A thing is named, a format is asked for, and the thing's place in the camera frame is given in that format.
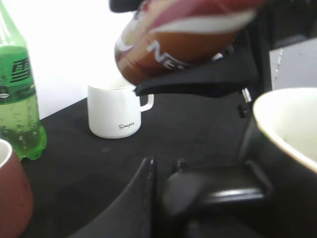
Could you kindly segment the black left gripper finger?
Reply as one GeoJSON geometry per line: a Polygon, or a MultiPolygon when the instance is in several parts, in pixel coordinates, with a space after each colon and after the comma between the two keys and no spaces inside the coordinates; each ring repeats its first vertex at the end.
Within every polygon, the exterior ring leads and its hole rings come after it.
{"type": "Polygon", "coordinates": [[[151,238],[157,198],[157,162],[145,157],[121,194],[71,238],[151,238]]]}

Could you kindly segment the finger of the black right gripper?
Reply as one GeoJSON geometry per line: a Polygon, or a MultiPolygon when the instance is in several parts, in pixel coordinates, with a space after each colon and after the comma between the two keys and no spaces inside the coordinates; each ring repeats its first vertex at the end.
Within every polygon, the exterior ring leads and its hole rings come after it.
{"type": "Polygon", "coordinates": [[[259,73],[247,30],[238,35],[233,50],[220,59],[152,78],[137,85],[135,93],[138,96],[192,94],[221,98],[253,87],[259,73]]]}

